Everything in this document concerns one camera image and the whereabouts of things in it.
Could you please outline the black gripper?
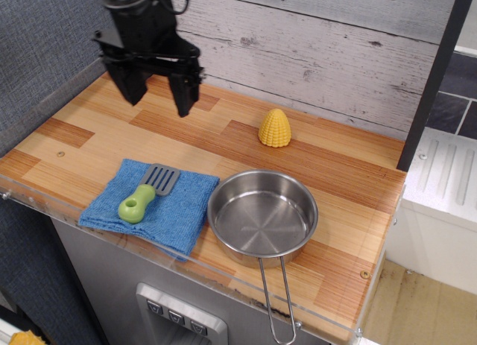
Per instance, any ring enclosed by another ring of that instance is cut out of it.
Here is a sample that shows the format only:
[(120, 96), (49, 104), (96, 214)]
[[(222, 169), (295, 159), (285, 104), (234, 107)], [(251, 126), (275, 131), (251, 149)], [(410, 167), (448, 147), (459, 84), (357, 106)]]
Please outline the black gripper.
[(171, 0), (101, 0), (110, 12), (114, 27), (96, 31), (102, 60), (123, 98), (135, 106), (147, 92), (149, 75), (166, 76), (183, 118), (199, 99), (203, 68), (200, 49), (177, 33)]

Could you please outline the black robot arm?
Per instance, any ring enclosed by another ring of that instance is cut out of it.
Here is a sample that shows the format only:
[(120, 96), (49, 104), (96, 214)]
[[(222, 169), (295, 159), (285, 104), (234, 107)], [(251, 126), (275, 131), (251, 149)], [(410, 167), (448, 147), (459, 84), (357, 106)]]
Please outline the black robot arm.
[(114, 26), (95, 32), (101, 60), (124, 99), (139, 103), (151, 75), (168, 78), (178, 114), (185, 117), (199, 99), (200, 49), (176, 31), (171, 0), (101, 0)]

